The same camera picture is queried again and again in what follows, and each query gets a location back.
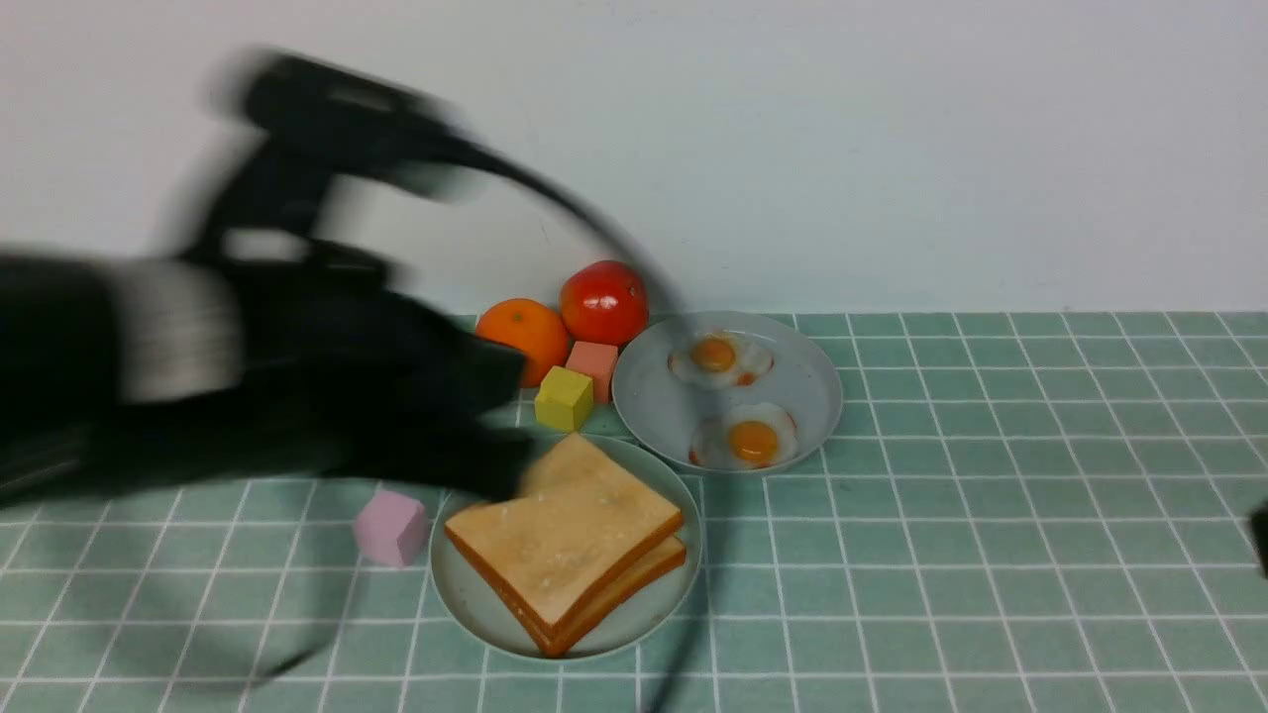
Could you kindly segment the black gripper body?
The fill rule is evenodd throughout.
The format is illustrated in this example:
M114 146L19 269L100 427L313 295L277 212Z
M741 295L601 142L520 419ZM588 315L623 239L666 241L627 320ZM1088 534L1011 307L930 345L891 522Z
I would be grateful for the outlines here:
M246 381L298 397L337 443L333 474L515 497L533 438L484 415L517 395L526 354L397 292L393 277L383 258L344 247L240 261Z

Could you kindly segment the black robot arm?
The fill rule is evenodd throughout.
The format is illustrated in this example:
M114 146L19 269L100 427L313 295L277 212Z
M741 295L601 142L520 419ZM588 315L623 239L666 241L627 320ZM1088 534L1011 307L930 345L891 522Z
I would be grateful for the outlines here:
M3 506L264 474L514 497L525 359L379 260L3 258Z

